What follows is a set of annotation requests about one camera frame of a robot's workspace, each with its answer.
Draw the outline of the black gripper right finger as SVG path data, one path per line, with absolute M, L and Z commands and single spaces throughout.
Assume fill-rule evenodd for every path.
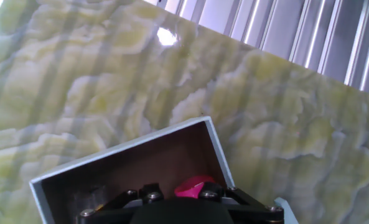
M 223 198 L 233 199 L 240 205 L 249 205 L 255 208 L 265 207 L 261 202 L 237 187 L 223 188 L 221 185 L 213 182 L 205 182 L 198 194 L 198 199 L 205 199 L 213 202 L 223 203 Z

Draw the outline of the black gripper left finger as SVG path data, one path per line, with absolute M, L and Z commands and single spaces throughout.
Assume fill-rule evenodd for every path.
M 164 194 L 158 183 L 146 184 L 139 190 L 129 189 L 98 207 L 98 211 L 140 207 L 164 200 Z

